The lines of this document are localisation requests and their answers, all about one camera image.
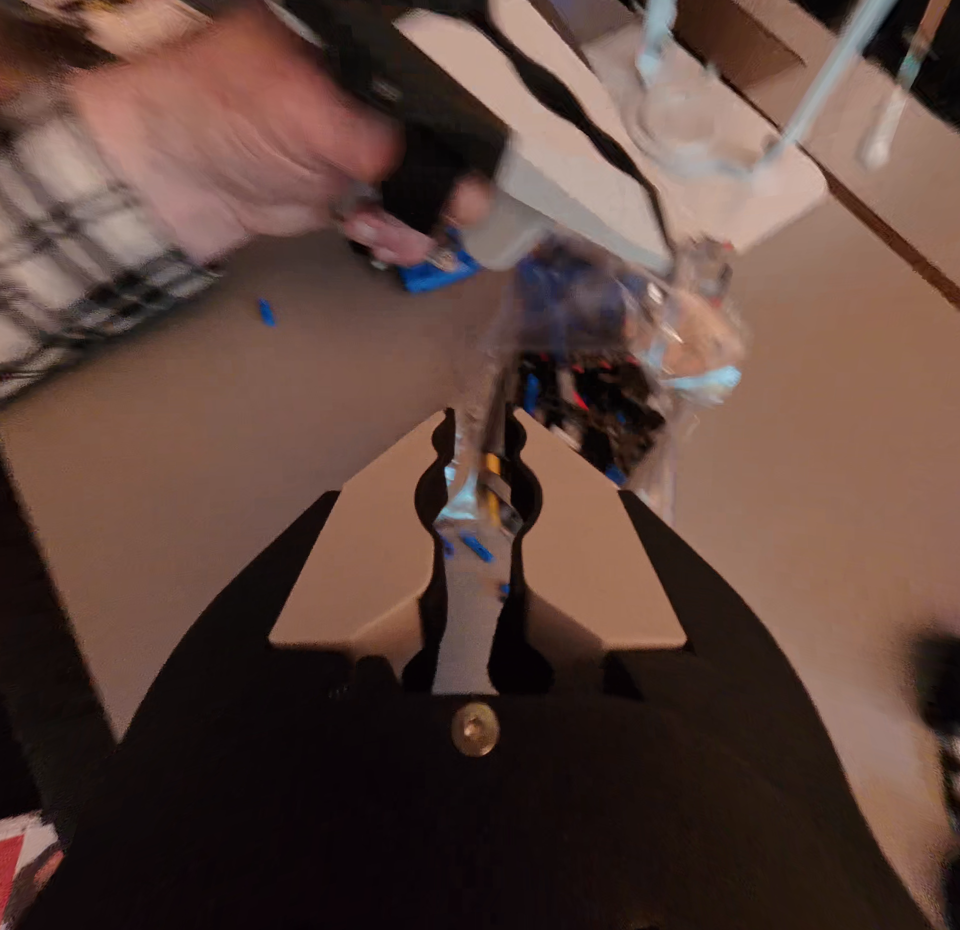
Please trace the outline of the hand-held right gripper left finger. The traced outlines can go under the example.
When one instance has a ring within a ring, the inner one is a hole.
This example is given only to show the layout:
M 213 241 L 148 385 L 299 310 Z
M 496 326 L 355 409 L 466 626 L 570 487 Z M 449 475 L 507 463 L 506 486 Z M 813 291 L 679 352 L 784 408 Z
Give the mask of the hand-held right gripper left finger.
M 430 692 L 448 623 L 443 542 L 451 409 L 418 424 L 343 486 L 269 635 L 282 649 L 383 658 Z

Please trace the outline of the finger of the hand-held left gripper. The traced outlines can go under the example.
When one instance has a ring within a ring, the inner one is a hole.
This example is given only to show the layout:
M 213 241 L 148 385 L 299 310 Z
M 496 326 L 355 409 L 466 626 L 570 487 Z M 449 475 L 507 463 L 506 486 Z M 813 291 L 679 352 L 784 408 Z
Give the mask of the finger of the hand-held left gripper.
M 510 142 L 497 184 L 549 220 L 608 250 L 668 250 L 669 225 L 639 149 L 619 108 L 589 63 L 541 13 L 542 0 L 487 0 L 499 33 L 568 90 L 588 128 L 626 157 L 615 166 L 587 132 L 549 111 L 517 77 L 505 91 Z
M 630 265 L 662 276 L 672 270 L 653 198 L 538 102 L 505 50 L 473 24 L 429 11 L 410 11 L 395 27 L 508 128 L 489 213 L 462 229 L 464 248 L 483 268 L 507 271 L 560 230 Z

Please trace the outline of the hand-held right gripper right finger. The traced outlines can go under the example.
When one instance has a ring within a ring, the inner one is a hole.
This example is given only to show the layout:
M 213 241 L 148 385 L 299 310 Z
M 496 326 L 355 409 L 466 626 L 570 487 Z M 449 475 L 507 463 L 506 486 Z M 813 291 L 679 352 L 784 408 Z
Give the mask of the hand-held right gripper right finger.
M 487 661 L 495 691 L 598 685 L 612 655 L 684 648 L 617 486 L 526 411 L 505 427 L 521 524 Z

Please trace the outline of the blue skull print brick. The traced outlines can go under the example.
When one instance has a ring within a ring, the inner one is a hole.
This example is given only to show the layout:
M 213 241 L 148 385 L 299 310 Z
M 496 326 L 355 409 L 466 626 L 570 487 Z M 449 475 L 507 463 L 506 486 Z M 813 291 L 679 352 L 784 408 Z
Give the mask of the blue skull print brick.
M 482 270 L 482 265 L 466 250 L 461 231 L 447 228 L 423 261 L 399 266 L 396 272 L 402 289 L 416 296 L 461 283 Z

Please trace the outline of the clear bag of toy bricks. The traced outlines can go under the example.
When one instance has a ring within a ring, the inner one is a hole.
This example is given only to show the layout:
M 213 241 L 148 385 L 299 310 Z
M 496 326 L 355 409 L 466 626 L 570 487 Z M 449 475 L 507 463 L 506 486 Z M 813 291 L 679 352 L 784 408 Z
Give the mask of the clear bag of toy bricks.
M 741 380 L 736 249 L 685 240 L 658 276 L 570 233 L 515 267 L 466 372 L 440 520 L 477 521 L 507 490 L 506 417 L 523 411 L 619 489 L 675 522 L 677 457 L 697 413 Z

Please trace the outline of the person's left forearm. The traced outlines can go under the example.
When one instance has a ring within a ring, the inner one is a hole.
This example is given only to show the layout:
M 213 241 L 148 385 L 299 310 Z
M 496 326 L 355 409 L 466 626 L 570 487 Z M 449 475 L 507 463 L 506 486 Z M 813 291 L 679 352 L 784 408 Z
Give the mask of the person's left forearm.
M 2 103 L 1 403 L 213 286 L 109 168 L 56 84 Z

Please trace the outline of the grey desk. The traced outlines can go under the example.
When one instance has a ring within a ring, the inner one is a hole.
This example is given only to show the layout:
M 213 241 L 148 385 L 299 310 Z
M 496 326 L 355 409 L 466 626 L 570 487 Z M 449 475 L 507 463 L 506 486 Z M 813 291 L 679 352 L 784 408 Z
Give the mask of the grey desk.
M 834 49 L 836 36 L 792 0 L 732 0 L 801 60 L 745 90 L 747 99 L 783 128 Z M 914 98 L 906 101 L 888 161 L 870 170 L 862 142 L 888 103 L 894 79 L 858 61 L 846 74 L 803 148 L 831 178 L 831 192 L 862 223 L 954 305 L 959 282 L 958 132 Z
M 875 839 L 933 924 L 953 849 L 913 650 L 958 632 L 958 312 L 834 200 L 739 261 L 743 382 L 681 445 L 675 527 L 791 660 Z M 332 234 L 262 243 L 197 302 L 2 411 L 78 644 L 2 624 L 52 810 L 122 738 L 213 597 L 322 493 L 446 406 L 500 294 L 424 297 Z M 276 326 L 265 326 L 258 299 Z

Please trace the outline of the person's left hand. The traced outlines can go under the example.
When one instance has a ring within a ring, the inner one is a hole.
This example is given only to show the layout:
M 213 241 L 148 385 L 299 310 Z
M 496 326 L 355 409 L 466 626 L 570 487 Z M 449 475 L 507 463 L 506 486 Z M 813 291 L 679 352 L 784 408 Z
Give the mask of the person's left hand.
M 380 209 L 335 209 L 399 167 L 402 130 L 337 86 L 260 0 L 68 87 L 104 161 L 197 264 L 336 217 L 386 264 L 411 266 L 433 249 Z

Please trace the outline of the black tyre blue hub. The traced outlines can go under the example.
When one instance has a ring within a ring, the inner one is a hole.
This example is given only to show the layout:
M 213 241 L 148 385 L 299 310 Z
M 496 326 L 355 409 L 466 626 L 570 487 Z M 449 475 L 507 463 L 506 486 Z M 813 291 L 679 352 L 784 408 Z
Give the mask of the black tyre blue hub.
M 959 637 L 943 632 L 918 636 L 913 649 L 918 715 L 940 737 L 958 735 Z

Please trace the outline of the printed booklet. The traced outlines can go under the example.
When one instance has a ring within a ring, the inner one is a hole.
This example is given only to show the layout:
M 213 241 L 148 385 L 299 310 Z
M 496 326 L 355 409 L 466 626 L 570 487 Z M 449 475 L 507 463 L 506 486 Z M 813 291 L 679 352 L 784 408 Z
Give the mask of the printed booklet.
M 56 828 L 40 811 L 1 820 L 1 928 L 17 928 L 64 859 Z

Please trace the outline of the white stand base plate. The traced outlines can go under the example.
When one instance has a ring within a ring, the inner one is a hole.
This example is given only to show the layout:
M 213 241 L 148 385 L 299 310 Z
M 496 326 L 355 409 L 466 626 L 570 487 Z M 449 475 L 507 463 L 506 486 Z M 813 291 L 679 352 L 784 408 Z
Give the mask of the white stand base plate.
M 623 144 L 654 184 L 678 239 L 710 238 L 747 252 L 827 196 L 822 170 L 793 146 L 774 161 L 774 126 L 705 64 L 667 46 L 652 88 L 637 69 L 642 27 L 625 25 L 583 52 L 611 96 Z

